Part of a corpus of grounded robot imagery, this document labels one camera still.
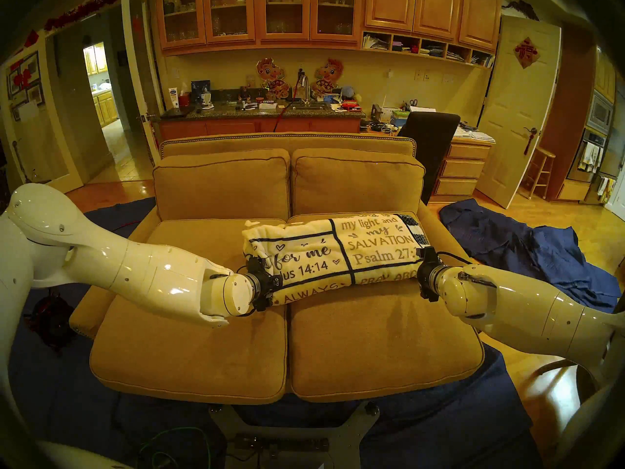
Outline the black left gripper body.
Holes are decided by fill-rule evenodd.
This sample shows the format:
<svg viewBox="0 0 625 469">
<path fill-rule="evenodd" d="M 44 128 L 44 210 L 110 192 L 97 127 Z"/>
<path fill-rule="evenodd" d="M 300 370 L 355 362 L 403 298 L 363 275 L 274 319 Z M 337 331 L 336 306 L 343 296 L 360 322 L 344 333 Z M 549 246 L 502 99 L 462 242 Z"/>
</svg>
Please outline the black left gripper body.
<svg viewBox="0 0 625 469">
<path fill-rule="evenodd" d="M 259 257 L 246 257 L 244 276 L 252 285 L 251 304 L 254 312 L 263 312 L 270 307 L 273 294 L 283 287 L 281 275 L 269 274 L 263 261 Z"/>
</svg>

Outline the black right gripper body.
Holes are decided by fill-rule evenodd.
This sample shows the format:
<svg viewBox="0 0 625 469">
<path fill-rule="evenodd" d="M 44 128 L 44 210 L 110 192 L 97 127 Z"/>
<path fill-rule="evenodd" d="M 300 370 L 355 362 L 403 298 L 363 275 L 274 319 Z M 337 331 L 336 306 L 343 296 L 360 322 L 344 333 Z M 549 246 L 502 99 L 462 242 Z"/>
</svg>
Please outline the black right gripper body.
<svg viewBox="0 0 625 469">
<path fill-rule="evenodd" d="M 420 249 L 423 254 L 421 263 L 417 269 L 417 282 L 423 299 L 429 302 L 437 302 L 439 293 L 436 287 L 438 275 L 446 269 L 446 265 L 439 258 L 434 247 Z"/>
</svg>

